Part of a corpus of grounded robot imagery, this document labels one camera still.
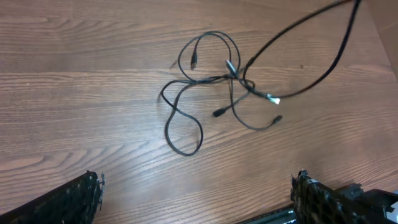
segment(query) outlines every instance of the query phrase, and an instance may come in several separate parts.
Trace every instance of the thick black cable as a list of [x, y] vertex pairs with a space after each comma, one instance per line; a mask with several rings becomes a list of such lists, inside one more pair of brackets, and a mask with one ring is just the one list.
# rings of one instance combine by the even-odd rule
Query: thick black cable
[[[251, 58], [251, 59], [249, 60], [249, 62], [246, 64], [246, 66], [243, 67], [242, 69], [240, 68], [240, 66], [241, 66], [241, 56], [240, 56], [240, 52], [239, 52], [238, 46], [236, 45], [236, 43], [234, 42], [234, 40], [233, 40], [229, 35], [227, 35], [227, 34], [225, 34], [225, 33], [223, 33], [223, 32], [220, 32], [220, 31], [209, 31], [209, 32], [205, 32], [204, 34], [199, 35], [198, 37], [195, 37], [195, 38], [193, 38], [192, 40], [190, 40], [190, 41], [183, 47], [183, 49], [181, 50], [180, 54], [178, 55], [178, 59], [177, 59], [178, 67], [180, 68], [181, 72], [184, 74], [184, 76], [185, 76], [188, 80], [173, 80], [173, 81], [171, 81], [171, 82], [168, 82], [168, 84], [166, 84], [166, 85], [163, 87], [163, 89], [161, 90], [161, 92], [160, 92], [160, 95], [162, 96], [162, 98], [166, 101], [166, 103], [167, 103], [168, 105], [170, 105], [170, 106], [172, 107], [172, 112], [171, 112], [170, 117], [168, 118], [168, 120], [167, 120], [167, 122], [166, 122], [166, 125], [165, 125], [165, 137], [166, 137], [166, 140], [167, 140], [168, 144], [170, 145], [170, 147], [171, 147], [175, 152], [177, 152], [177, 153], [179, 153], [179, 154], [181, 154], [181, 155], [183, 155], [183, 156], [192, 156], [192, 155], [194, 155], [194, 154], [196, 154], [196, 153], [198, 152], [198, 150], [200, 149], [201, 145], [203, 144], [203, 138], [204, 138], [204, 137], [203, 137], [203, 127], [202, 127], [202, 125], [200, 124], [199, 120], [197, 120], [195, 117], [193, 117], [193, 116], [191, 116], [191, 115], [189, 115], [189, 114], [184, 113], [183, 111], [181, 111], [181, 110], [178, 109], [178, 107], [177, 107], [178, 101], [179, 101], [179, 99], [180, 99], [182, 93], [183, 93], [185, 90], [187, 90], [188, 88], [193, 87], [193, 86], [195, 86], [195, 85], [199, 85], [199, 84], [215, 84], [215, 83], [223, 82], [223, 81], [225, 81], [225, 80], [230, 80], [230, 88], [229, 88], [230, 105], [229, 105], [229, 106], [226, 106], [226, 107], [224, 107], [224, 108], [221, 108], [221, 109], [219, 109], [219, 110], [216, 110], [216, 111], [213, 113], [214, 116], [220, 116], [220, 115], [222, 115], [226, 110], [232, 108], [233, 114], [235, 115], [236, 119], [237, 119], [239, 122], [241, 122], [241, 123], [242, 123], [243, 125], [245, 125], [247, 128], [253, 129], [253, 130], [256, 130], [256, 131], [268, 129], [268, 128], [270, 128], [272, 125], [274, 125], [274, 124], [276, 124], [277, 122], [279, 122], [279, 121], [282, 119], [282, 116], [281, 116], [281, 115], [276, 116], [276, 117], [272, 120], [272, 122], [271, 122], [269, 125], [267, 125], [266, 127], [263, 127], [263, 128], [255, 128], [255, 127], [252, 127], [252, 126], [246, 124], [246, 123], [238, 116], [238, 114], [237, 114], [237, 112], [236, 112], [234, 106], [235, 106], [236, 104], [238, 104], [241, 100], [245, 99], [245, 97], [247, 97], [250, 93], [253, 93], [253, 94], [257, 95], [257, 96], [260, 96], [260, 97], [263, 97], [263, 98], [266, 98], [266, 99], [270, 99], [268, 93], [263, 93], [263, 92], [257, 90], [257, 89], [255, 88], [255, 83], [254, 83], [253, 81], [250, 81], [250, 80], [246, 79], [246, 74], [247, 74], [248, 68], [254, 63], [254, 61], [258, 58], [258, 56], [260, 56], [260, 54], [262, 54], [263, 51], [265, 51], [266, 48], [268, 48], [275, 40], [277, 40], [277, 39], [278, 39], [279, 37], [281, 37], [283, 34], [285, 34], [286, 32], [288, 32], [289, 30], [293, 29], [293, 28], [296, 27], [297, 25], [299, 25], [299, 24], [301, 24], [301, 23], [307, 21], [308, 19], [310, 19], [310, 18], [312, 18], [312, 17], [314, 17], [314, 16], [316, 16], [316, 15], [322, 13], [322, 12], [325, 12], [325, 11], [327, 11], [327, 10], [329, 10], [329, 9], [331, 9], [331, 8], [333, 8], [333, 7], [337, 6], [337, 5], [339, 5], [339, 4], [346, 3], [346, 2], [348, 2], [348, 1], [349, 1], [349, 0], [347, 0], [347, 1], [340, 1], [340, 2], [334, 2], [334, 3], [332, 3], [332, 4], [330, 4], [330, 5], [326, 6], [326, 7], [324, 7], [324, 8], [322, 8], [322, 9], [319, 9], [319, 10], [317, 10], [317, 11], [315, 11], [315, 12], [309, 14], [308, 16], [305, 16], [304, 18], [298, 20], [297, 22], [294, 22], [292, 25], [286, 27], [284, 30], [282, 30], [281, 32], [279, 32], [275, 37], [273, 37], [270, 41], [268, 41], [268, 43], [266, 43], [266, 44], [258, 51], [258, 53], [257, 53], [255, 56], [253, 56], [253, 58]], [[325, 79], [325, 78], [331, 73], [331, 71], [336, 67], [336, 65], [337, 65], [338, 61], [340, 60], [340, 58], [341, 58], [341, 56], [342, 56], [342, 54], [343, 54], [343, 51], [344, 51], [344, 49], [345, 49], [345, 47], [346, 47], [346, 44], [347, 44], [347, 41], [348, 41], [348, 38], [349, 38], [349, 35], [350, 35], [350, 32], [351, 32], [351, 29], [352, 29], [352, 26], [353, 26], [354, 18], [355, 18], [355, 15], [356, 15], [357, 11], [358, 11], [358, 6], [359, 6], [360, 2], [361, 2], [361, 0], [355, 0], [355, 2], [354, 2], [354, 8], [353, 8], [353, 10], [352, 10], [352, 13], [351, 13], [351, 16], [350, 16], [350, 19], [349, 19], [349, 22], [348, 22], [346, 34], [345, 34], [345, 36], [344, 36], [344, 38], [343, 38], [343, 41], [342, 41], [342, 43], [341, 43], [341, 45], [340, 45], [339, 51], [338, 51], [338, 53], [337, 53], [337, 56], [336, 56], [336, 58], [334, 59], [333, 63], [330, 65], [329, 69], [328, 69], [319, 79], [317, 79], [317, 80], [316, 80], [315, 82], [313, 82], [311, 85], [309, 85], [309, 86], [303, 88], [302, 90], [296, 91], [295, 93], [291, 93], [291, 94], [288, 94], [288, 95], [272, 96], [273, 98], [288, 98], [288, 97], [295, 96], [295, 95], [298, 95], [298, 94], [300, 94], [300, 93], [303, 93], [303, 92], [305, 92], [305, 91], [307, 91], [307, 90], [313, 88], [315, 85], [319, 84], [323, 79]], [[235, 50], [236, 50], [236, 53], [237, 53], [237, 55], [238, 55], [238, 66], [236, 67], [236, 71], [237, 71], [237, 72], [230, 72], [230, 74], [225, 74], [225, 75], [222, 75], [222, 76], [208, 77], [208, 78], [204, 78], [204, 79], [201, 79], [201, 80], [195, 80], [195, 79], [189, 77], [189, 76], [185, 73], [184, 69], [183, 69], [182, 66], [181, 66], [181, 56], [182, 56], [183, 52], [185, 51], [185, 49], [186, 49], [191, 43], [193, 43], [194, 41], [197, 41], [197, 42], [195, 43], [195, 47], [194, 47], [194, 51], [193, 51], [193, 55], [192, 55], [192, 59], [191, 59], [191, 69], [195, 68], [195, 67], [196, 67], [196, 63], [197, 63], [197, 47], [198, 47], [199, 41], [201, 41], [201, 39], [202, 39], [203, 37], [208, 36], [208, 35], [215, 36], [215, 37], [221, 39], [221, 40], [224, 42], [224, 44], [225, 44], [225, 45], [227, 46], [227, 48], [228, 48], [228, 52], [229, 52], [229, 61], [230, 61], [230, 62], [232, 62], [231, 47], [229, 46], [229, 43], [226, 41], [226, 39], [225, 39], [224, 37], [226, 37], [228, 40], [230, 40], [230, 41], [232, 42], [232, 44], [234, 45], [234, 48], [235, 48]], [[233, 98], [234, 80], [237, 80], [242, 86], [244, 86], [244, 87], [248, 90], [247, 93], [245, 93], [243, 96], [241, 96], [241, 97], [238, 98], [237, 100], [234, 100], [234, 98]], [[185, 83], [185, 84], [187, 84], [187, 85], [184, 86], [184, 87], [180, 90], [180, 92], [177, 94], [177, 96], [176, 96], [175, 99], [174, 99], [174, 103], [171, 103], [168, 99], [166, 99], [166, 97], [165, 97], [165, 95], [164, 95], [164, 91], [166, 90], [166, 88], [167, 88], [168, 86], [170, 86], [171, 84], [174, 84], [174, 83]], [[198, 145], [197, 145], [196, 149], [195, 149], [193, 152], [191, 152], [191, 153], [184, 153], [184, 152], [180, 151], [179, 149], [177, 149], [177, 148], [174, 146], [173, 142], [172, 142], [171, 139], [170, 139], [170, 136], [169, 136], [170, 122], [171, 122], [171, 120], [172, 120], [172, 118], [174, 117], [174, 115], [175, 115], [176, 112], [179, 112], [179, 113], [182, 114], [183, 116], [186, 116], [186, 117], [188, 117], [188, 118], [194, 120], [194, 122], [196, 122], [196, 124], [198, 125], [198, 127], [199, 127], [199, 129], [200, 129], [200, 140], [199, 140], [199, 142], [198, 142]]]

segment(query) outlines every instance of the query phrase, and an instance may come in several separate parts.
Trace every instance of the tangled cable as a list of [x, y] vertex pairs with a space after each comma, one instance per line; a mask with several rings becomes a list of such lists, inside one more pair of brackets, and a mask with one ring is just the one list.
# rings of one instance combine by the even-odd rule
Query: tangled cable
[[[194, 118], [193, 116], [184, 113], [183, 111], [181, 111], [181, 110], [178, 109], [178, 107], [177, 107], [178, 101], [179, 101], [179, 99], [180, 99], [180, 97], [181, 97], [181, 94], [182, 94], [186, 89], [188, 89], [188, 88], [190, 88], [190, 87], [192, 87], [192, 86], [195, 86], [195, 85], [199, 85], [199, 84], [216, 84], [216, 83], [220, 83], [220, 82], [223, 82], [223, 81], [226, 81], [226, 80], [229, 80], [229, 81], [231, 82], [231, 83], [230, 83], [231, 88], [229, 89], [229, 96], [230, 96], [231, 104], [228, 105], [228, 106], [226, 106], [226, 107], [224, 107], [224, 108], [220, 108], [220, 109], [216, 110], [216, 111], [213, 113], [213, 115], [216, 116], [216, 117], [221, 116], [223, 113], [225, 113], [226, 110], [232, 109], [233, 114], [235, 115], [236, 119], [237, 119], [240, 123], [242, 123], [243, 125], [245, 125], [247, 128], [252, 129], [252, 130], [256, 130], [256, 131], [266, 130], [266, 129], [270, 128], [272, 125], [278, 123], [278, 122], [282, 119], [282, 115], [276, 116], [276, 117], [271, 121], [271, 123], [270, 123], [268, 126], [266, 126], [266, 127], [262, 127], [262, 128], [255, 128], [255, 127], [252, 127], [252, 126], [248, 125], [247, 123], [245, 123], [245, 122], [238, 116], [238, 114], [237, 114], [237, 112], [236, 112], [236, 110], [235, 110], [235, 105], [238, 104], [239, 101], [245, 99], [245, 98], [246, 98], [249, 94], [251, 94], [251, 93], [252, 93], [252, 94], [255, 94], [255, 95], [257, 95], [257, 96], [259, 96], [259, 97], [261, 97], [261, 98], [265, 98], [265, 99], [269, 100], [269, 101], [272, 102], [272, 103], [279, 104], [280, 99], [289, 98], [289, 97], [292, 97], [292, 96], [299, 95], [299, 94], [301, 94], [301, 93], [303, 93], [303, 92], [305, 92], [305, 91], [307, 91], [307, 90], [313, 88], [315, 85], [319, 84], [322, 80], [324, 80], [324, 79], [333, 71], [333, 69], [337, 66], [337, 63], [339, 62], [341, 56], [343, 55], [344, 49], [345, 49], [346, 44], [347, 44], [347, 41], [348, 41], [349, 34], [350, 34], [351, 29], [352, 29], [353, 24], [354, 24], [355, 15], [356, 15], [356, 13], [357, 13], [357, 11], [358, 11], [358, 7], [359, 7], [359, 4], [360, 4], [361, 0], [354, 0], [354, 7], [353, 7], [353, 10], [352, 10], [351, 15], [350, 15], [350, 18], [349, 18], [347, 30], [346, 30], [346, 33], [345, 33], [345, 35], [344, 35], [344, 37], [343, 37], [343, 41], [342, 41], [342, 43], [341, 43], [341, 45], [340, 45], [340, 48], [339, 48], [339, 50], [338, 50], [337, 56], [335, 57], [334, 61], [333, 61], [332, 64], [330, 65], [329, 69], [328, 69], [320, 78], [318, 78], [317, 80], [315, 80], [315, 81], [314, 81], [313, 83], [311, 83], [309, 86], [307, 86], [307, 87], [305, 87], [305, 88], [303, 88], [303, 89], [301, 89], [301, 90], [299, 90], [299, 91], [296, 91], [296, 92], [287, 94], [287, 95], [280, 95], [280, 96], [277, 96], [277, 95], [272, 95], [272, 94], [270, 94], [270, 93], [264, 93], [264, 92], [261, 92], [261, 91], [257, 90], [257, 89], [256, 89], [255, 83], [254, 83], [253, 81], [251, 81], [251, 80], [248, 80], [248, 79], [246, 78], [246, 74], [247, 74], [247, 72], [248, 72], [248, 68], [256, 61], [256, 59], [258, 58], [258, 56], [260, 56], [260, 54], [262, 54], [263, 51], [265, 51], [266, 48], [268, 48], [275, 40], [277, 40], [279, 37], [281, 37], [282, 35], [284, 35], [284, 34], [285, 34], [286, 32], [288, 32], [289, 30], [291, 30], [291, 29], [293, 29], [294, 27], [300, 25], [301, 23], [303, 23], [303, 22], [305, 22], [305, 21], [311, 19], [312, 17], [314, 17], [314, 16], [316, 16], [316, 15], [319, 15], [320, 13], [323, 13], [323, 12], [325, 12], [325, 11], [327, 11], [327, 10], [329, 10], [329, 9], [331, 9], [331, 8], [333, 8], [333, 7], [335, 7], [335, 6], [338, 6], [338, 5], [340, 5], [340, 4], [343, 4], [343, 3], [346, 3], [346, 2], [349, 2], [349, 1], [351, 1], [351, 0], [336, 1], [336, 2], [334, 2], [334, 3], [332, 3], [332, 4], [330, 4], [330, 5], [328, 5], [328, 6], [324, 7], [324, 8], [322, 8], [322, 9], [319, 9], [319, 10], [317, 10], [317, 11], [315, 11], [315, 12], [313, 12], [313, 13], [307, 15], [307, 16], [305, 16], [304, 18], [302, 18], [302, 19], [300, 19], [300, 20], [294, 22], [294, 23], [291, 24], [290, 26], [286, 27], [284, 30], [280, 31], [275, 37], [273, 37], [270, 41], [268, 41], [268, 42], [258, 51], [258, 53], [256, 53], [255, 56], [253, 56], [253, 57], [249, 60], [249, 62], [248, 62], [248, 63], [246, 64], [246, 66], [244, 66], [243, 68], [241, 68], [241, 54], [239, 53], [238, 46], [236, 45], [235, 41], [234, 41], [229, 35], [227, 35], [227, 34], [221, 32], [221, 31], [209, 31], [209, 32], [205, 32], [204, 34], [199, 35], [199, 36], [193, 38], [191, 41], [189, 41], [189, 42], [182, 48], [180, 54], [178, 55], [178, 59], [177, 59], [178, 66], [179, 66], [181, 72], [185, 75], [185, 77], [186, 77], [188, 80], [173, 80], [173, 81], [171, 81], [171, 82], [168, 82], [168, 84], [166, 84], [166, 85], [163, 87], [163, 89], [160, 91], [160, 95], [162, 96], [162, 98], [163, 98], [163, 99], [166, 101], [166, 103], [167, 103], [168, 105], [170, 105], [170, 106], [172, 107], [172, 109], [173, 109], [172, 112], [171, 112], [171, 115], [170, 115], [170, 117], [169, 117], [169, 119], [167, 120], [166, 125], [165, 125], [165, 137], [166, 137], [166, 140], [167, 140], [168, 144], [170, 145], [170, 147], [171, 147], [175, 152], [177, 152], [177, 153], [179, 153], [179, 154], [181, 154], [181, 155], [183, 155], [183, 156], [193, 156], [194, 154], [196, 154], [196, 153], [199, 151], [199, 149], [200, 149], [200, 147], [201, 147], [201, 145], [202, 145], [202, 143], [203, 143], [203, 127], [202, 127], [202, 125], [200, 124], [200, 122], [199, 122], [196, 118]], [[229, 60], [226, 60], [226, 66], [227, 66], [227, 68], [229, 69], [229, 73], [228, 73], [228, 74], [225, 74], [225, 75], [221, 75], [221, 76], [213, 76], [213, 77], [208, 77], [208, 78], [204, 78], [204, 79], [201, 79], [201, 80], [194, 80], [194, 79], [192, 79], [191, 77], [189, 77], [189, 76], [185, 73], [184, 69], [182, 68], [182, 66], [181, 66], [181, 55], [183, 54], [184, 50], [185, 50], [190, 44], [192, 44], [192, 42], [196, 41], [195, 48], [193, 49], [193, 53], [192, 53], [192, 57], [191, 57], [191, 69], [194, 69], [194, 68], [196, 67], [197, 60], [198, 60], [197, 47], [198, 47], [199, 41], [201, 41], [201, 39], [202, 39], [203, 37], [208, 36], [208, 35], [215, 36], [215, 37], [221, 39], [221, 40], [224, 42], [224, 44], [227, 46], [228, 51], [229, 51]], [[234, 48], [235, 48], [235, 50], [236, 50], [236, 53], [237, 53], [237, 55], [238, 55], [238, 65], [237, 65], [236, 67], [235, 67], [235, 66], [233, 65], [233, 63], [232, 63], [232, 51], [231, 51], [231, 47], [229, 46], [229, 43], [226, 41], [226, 38], [229, 39], [229, 40], [232, 42], [232, 44], [234, 45]], [[233, 81], [234, 81], [234, 80], [237, 80], [237, 81], [239, 82], [239, 84], [241, 84], [243, 87], [245, 87], [245, 89], [247, 89], [247, 92], [246, 92], [243, 96], [239, 97], [237, 100], [234, 100], [234, 98], [233, 98], [233, 92], [234, 92], [234, 87], [233, 87], [233, 86], [234, 86], [234, 83], [233, 83]], [[166, 97], [164, 96], [164, 91], [166, 90], [166, 88], [167, 88], [168, 86], [170, 86], [171, 84], [174, 84], [174, 83], [185, 83], [185, 84], [187, 84], [187, 85], [184, 86], [184, 87], [180, 90], [180, 92], [177, 94], [177, 96], [176, 96], [175, 99], [174, 99], [174, 103], [171, 103], [171, 102], [170, 102], [168, 99], [166, 99]], [[191, 152], [191, 153], [185, 153], [185, 152], [180, 151], [179, 149], [177, 149], [177, 148], [174, 146], [173, 142], [172, 142], [171, 139], [170, 139], [170, 136], [169, 136], [169, 127], [170, 127], [170, 122], [171, 122], [171, 120], [173, 119], [173, 117], [174, 117], [174, 115], [175, 115], [175, 112], [179, 112], [180, 114], [182, 114], [182, 115], [184, 115], [184, 116], [186, 116], [186, 117], [192, 119], [192, 120], [193, 120], [194, 122], [196, 122], [196, 124], [199, 126], [199, 129], [200, 129], [200, 140], [199, 140], [199, 143], [198, 143], [196, 149], [195, 149], [193, 152]]]

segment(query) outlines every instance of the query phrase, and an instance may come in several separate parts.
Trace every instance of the wooden table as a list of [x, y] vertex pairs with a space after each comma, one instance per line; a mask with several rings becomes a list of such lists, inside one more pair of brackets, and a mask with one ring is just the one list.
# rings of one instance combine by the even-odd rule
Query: wooden table
[[[255, 96], [238, 105], [249, 124], [284, 115], [276, 126], [256, 132], [230, 111], [212, 117], [229, 103], [228, 85], [198, 86], [179, 106], [201, 121], [202, 148], [182, 157], [165, 141], [171, 109], [159, 91], [183, 78], [169, 67], [191, 38], [225, 31], [247, 62], [278, 31], [330, 2], [1, 1], [0, 213], [86, 170], [107, 180], [96, 223], [244, 220], [287, 205], [290, 174], [303, 168], [331, 188], [398, 189], [398, 85], [366, 2], [324, 82], [279, 106]], [[335, 57], [351, 9], [339, 6], [289, 32], [248, 78], [275, 94], [314, 81]], [[187, 69], [192, 47], [183, 55]], [[220, 40], [204, 38], [189, 74], [224, 74], [226, 55]], [[187, 152], [198, 141], [193, 124], [177, 115], [170, 128]]]

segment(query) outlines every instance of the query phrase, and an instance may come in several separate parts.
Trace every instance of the black connector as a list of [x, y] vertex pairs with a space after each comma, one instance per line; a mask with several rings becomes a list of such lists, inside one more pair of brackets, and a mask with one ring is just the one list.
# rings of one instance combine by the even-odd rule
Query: black connector
[[196, 49], [193, 51], [192, 53], [192, 57], [191, 57], [191, 70], [193, 70], [194, 68], [197, 67], [197, 63], [198, 63], [198, 54]]
[[225, 113], [225, 111], [226, 111], [225, 108], [220, 108], [213, 112], [213, 116], [215, 116], [215, 117], [221, 116]]
[[272, 124], [278, 123], [279, 121], [281, 121], [282, 118], [283, 118], [282, 115], [276, 116], [276, 118], [274, 118], [274, 119], [272, 120]]

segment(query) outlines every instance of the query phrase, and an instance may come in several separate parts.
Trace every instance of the cable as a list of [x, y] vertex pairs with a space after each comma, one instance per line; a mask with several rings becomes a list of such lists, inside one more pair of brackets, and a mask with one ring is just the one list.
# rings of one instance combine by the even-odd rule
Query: cable
[[[183, 111], [181, 111], [181, 110], [178, 109], [178, 107], [177, 107], [178, 101], [180, 100], [180, 97], [181, 97], [182, 93], [183, 93], [185, 90], [187, 90], [188, 88], [191, 88], [191, 87], [196, 86], [196, 85], [201, 85], [201, 84], [209, 85], [209, 84], [221, 83], [221, 82], [224, 82], [224, 81], [226, 81], [226, 80], [229, 80], [229, 81], [230, 81], [230, 88], [229, 88], [230, 105], [225, 106], [225, 107], [223, 107], [223, 108], [220, 108], [220, 109], [214, 111], [214, 112], [213, 112], [213, 116], [215, 116], [215, 117], [221, 116], [221, 115], [224, 114], [228, 109], [231, 108], [232, 111], [233, 111], [233, 114], [234, 114], [235, 117], [236, 117], [236, 119], [237, 119], [240, 123], [242, 123], [243, 125], [245, 125], [245, 127], [249, 128], [249, 129], [252, 129], [252, 130], [256, 130], [256, 131], [266, 130], [266, 129], [269, 129], [269, 128], [270, 128], [271, 126], [273, 126], [274, 124], [278, 123], [278, 122], [283, 118], [282, 115], [276, 116], [276, 117], [271, 121], [271, 123], [270, 123], [269, 125], [265, 126], [265, 127], [262, 127], [262, 128], [255, 128], [255, 127], [252, 127], [252, 126], [246, 124], [246, 123], [239, 117], [239, 115], [237, 114], [237, 112], [236, 112], [236, 110], [235, 110], [235, 105], [238, 104], [241, 100], [245, 99], [245, 98], [246, 98], [247, 96], [249, 96], [251, 93], [252, 93], [252, 94], [255, 94], [255, 95], [257, 95], [257, 96], [260, 96], [260, 97], [262, 97], [262, 98], [265, 98], [265, 99], [267, 99], [267, 100], [269, 100], [269, 101], [271, 101], [271, 102], [273, 102], [273, 103], [275, 103], [275, 104], [279, 104], [280, 99], [282, 99], [282, 98], [289, 98], [289, 97], [292, 97], [292, 96], [299, 95], [299, 94], [301, 94], [301, 93], [303, 93], [303, 92], [305, 92], [305, 91], [307, 91], [307, 90], [313, 88], [315, 85], [319, 84], [322, 80], [324, 80], [324, 79], [333, 71], [333, 69], [337, 66], [337, 64], [338, 64], [338, 62], [339, 62], [341, 56], [343, 55], [343, 52], [344, 52], [344, 49], [345, 49], [345, 47], [346, 47], [346, 44], [347, 44], [349, 35], [350, 35], [350, 33], [351, 33], [351, 30], [352, 30], [352, 27], [353, 27], [353, 24], [354, 24], [354, 19], [355, 19], [356, 13], [357, 13], [357, 11], [358, 11], [358, 7], [359, 7], [359, 4], [360, 4], [361, 0], [354, 0], [354, 7], [353, 7], [353, 10], [352, 10], [351, 15], [350, 15], [350, 18], [349, 18], [347, 30], [346, 30], [346, 33], [345, 33], [345, 35], [344, 35], [344, 37], [343, 37], [343, 41], [342, 41], [342, 43], [341, 43], [341, 45], [340, 45], [340, 47], [339, 47], [337, 56], [335, 57], [334, 61], [333, 61], [332, 64], [330, 65], [329, 69], [328, 69], [320, 78], [318, 78], [317, 80], [315, 80], [315, 81], [314, 81], [313, 83], [311, 83], [309, 86], [307, 86], [307, 87], [305, 87], [305, 88], [303, 88], [303, 89], [301, 89], [301, 90], [299, 90], [299, 91], [296, 91], [296, 92], [287, 94], [287, 95], [280, 95], [280, 96], [277, 96], [277, 95], [272, 95], [272, 94], [270, 94], [270, 93], [263, 93], [263, 92], [261, 92], [261, 91], [259, 91], [259, 90], [256, 89], [256, 85], [255, 85], [255, 83], [254, 83], [253, 81], [248, 80], [248, 79], [246, 78], [246, 74], [247, 74], [247, 72], [248, 72], [248, 68], [256, 61], [256, 59], [258, 58], [258, 56], [260, 56], [260, 54], [262, 54], [263, 51], [265, 51], [266, 48], [268, 48], [275, 40], [277, 40], [279, 37], [281, 37], [282, 35], [284, 35], [286, 32], [290, 31], [291, 29], [293, 29], [294, 27], [300, 25], [301, 23], [303, 23], [303, 22], [305, 22], [305, 21], [311, 19], [312, 17], [314, 17], [314, 16], [316, 16], [316, 15], [319, 15], [320, 13], [323, 13], [323, 12], [325, 12], [325, 11], [331, 9], [331, 8], [334, 8], [335, 6], [338, 6], [338, 5], [340, 5], [340, 4], [343, 4], [343, 3], [346, 3], [346, 2], [349, 2], [349, 1], [351, 1], [351, 0], [336, 1], [336, 2], [334, 2], [334, 3], [332, 3], [332, 4], [329, 4], [328, 6], [326, 6], [326, 7], [324, 7], [324, 8], [321, 8], [321, 9], [319, 9], [319, 10], [317, 10], [317, 11], [315, 11], [315, 12], [313, 12], [313, 13], [307, 15], [307, 16], [305, 16], [304, 18], [302, 18], [302, 19], [300, 19], [300, 20], [294, 22], [294, 23], [291, 24], [290, 26], [286, 27], [284, 30], [280, 31], [275, 37], [273, 37], [270, 41], [268, 41], [268, 42], [258, 51], [258, 53], [256, 53], [255, 56], [253, 56], [253, 57], [249, 60], [249, 62], [248, 62], [248, 63], [246, 64], [246, 66], [244, 66], [243, 68], [241, 68], [241, 55], [240, 55], [238, 46], [236, 45], [235, 41], [234, 41], [229, 35], [225, 34], [224, 32], [221, 32], [221, 31], [209, 31], [209, 32], [205, 32], [205, 33], [203, 33], [202, 35], [199, 35], [199, 36], [193, 38], [192, 40], [190, 40], [190, 41], [182, 48], [180, 54], [178, 55], [178, 59], [177, 59], [178, 67], [180, 68], [181, 72], [183, 73], [183, 75], [184, 75], [188, 80], [173, 80], [173, 81], [171, 81], [171, 82], [168, 82], [168, 84], [166, 84], [166, 85], [163, 87], [163, 89], [160, 91], [161, 97], [166, 101], [166, 103], [167, 103], [168, 105], [170, 105], [170, 106], [172, 107], [172, 112], [171, 112], [170, 117], [168, 118], [168, 120], [167, 120], [167, 122], [166, 122], [166, 125], [165, 125], [165, 137], [166, 137], [166, 140], [167, 140], [168, 144], [170, 145], [170, 147], [171, 147], [175, 152], [177, 152], [177, 153], [179, 153], [179, 154], [181, 154], [181, 155], [183, 155], [183, 156], [193, 156], [194, 154], [196, 154], [196, 153], [199, 151], [201, 145], [203, 144], [203, 127], [202, 127], [202, 125], [200, 124], [199, 120], [197, 120], [195, 117], [193, 117], [193, 116], [191, 116], [191, 115], [189, 115], [189, 114], [184, 113]], [[185, 73], [184, 69], [182, 68], [182, 66], [181, 66], [181, 56], [182, 56], [182, 54], [184, 53], [185, 49], [186, 49], [190, 44], [192, 44], [194, 41], [196, 41], [196, 43], [195, 43], [195, 48], [194, 48], [194, 50], [193, 50], [192, 57], [191, 57], [191, 69], [194, 69], [194, 68], [196, 67], [197, 63], [198, 63], [197, 47], [198, 47], [199, 41], [201, 41], [202, 38], [204, 38], [204, 37], [206, 37], [206, 36], [214, 36], [214, 37], [217, 37], [217, 38], [219, 38], [220, 40], [222, 40], [222, 41], [224, 42], [224, 44], [227, 46], [228, 52], [229, 52], [229, 60], [226, 61], [226, 65], [227, 65], [227, 67], [228, 67], [228, 69], [229, 69], [229, 73], [228, 73], [228, 74], [224, 74], [224, 75], [220, 75], [220, 76], [213, 76], [213, 77], [204, 78], [204, 79], [201, 79], [201, 80], [195, 80], [195, 79], [189, 77], [189, 76]], [[235, 51], [236, 51], [236, 53], [237, 53], [237, 55], [238, 55], [238, 66], [237, 66], [236, 68], [234, 67], [234, 65], [233, 65], [233, 63], [232, 63], [232, 51], [231, 51], [231, 47], [229, 46], [229, 43], [227, 42], [226, 39], [228, 39], [228, 40], [233, 44], [233, 46], [234, 46], [234, 48], [235, 48]], [[247, 89], [247, 92], [246, 92], [243, 96], [239, 97], [237, 100], [234, 100], [234, 98], [233, 98], [233, 93], [234, 93], [234, 81], [235, 81], [235, 80], [237, 80], [237, 81], [239, 82], [239, 84], [241, 84], [243, 87], [245, 87], [245, 88]], [[174, 83], [185, 83], [185, 84], [187, 84], [187, 85], [185, 85], [185, 86], [180, 90], [180, 92], [177, 94], [177, 96], [176, 96], [175, 99], [174, 99], [174, 103], [171, 103], [171, 102], [165, 97], [164, 91], [167, 89], [168, 86], [170, 86], [171, 84], [174, 84]], [[169, 136], [170, 122], [171, 122], [171, 120], [173, 119], [173, 117], [174, 117], [174, 115], [175, 115], [176, 112], [180, 113], [180, 114], [183, 115], [183, 116], [186, 116], [186, 117], [192, 119], [194, 122], [196, 122], [196, 124], [197, 124], [198, 127], [199, 127], [199, 130], [200, 130], [200, 140], [199, 140], [199, 142], [198, 142], [198, 145], [197, 145], [196, 149], [195, 149], [193, 152], [191, 152], [191, 153], [185, 153], [185, 152], [180, 151], [179, 149], [177, 149], [177, 147], [174, 146], [173, 142], [172, 142], [171, 139], [170, 139], [170, 136]]]

